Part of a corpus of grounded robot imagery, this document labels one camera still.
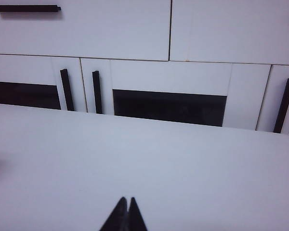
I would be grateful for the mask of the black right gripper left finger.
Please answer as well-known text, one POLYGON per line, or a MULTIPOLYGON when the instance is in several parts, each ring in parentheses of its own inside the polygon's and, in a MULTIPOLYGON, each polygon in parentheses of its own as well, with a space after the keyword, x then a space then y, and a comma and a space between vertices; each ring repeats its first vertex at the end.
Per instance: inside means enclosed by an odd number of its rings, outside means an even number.
POLYGON ((127 217, 127 199, 121 197, 114 209, 100 228, 101 231, 122 231, 124 230, 127 217))

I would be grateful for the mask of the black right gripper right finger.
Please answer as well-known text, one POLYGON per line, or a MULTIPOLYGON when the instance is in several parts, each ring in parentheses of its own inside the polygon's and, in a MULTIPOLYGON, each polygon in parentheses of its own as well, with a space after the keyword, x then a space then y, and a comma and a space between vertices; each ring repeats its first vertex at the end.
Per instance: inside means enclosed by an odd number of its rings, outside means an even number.
POLYGON ((144 219, 134 197, 131 198, 128 211, 128 230, 147 231, 144 219))

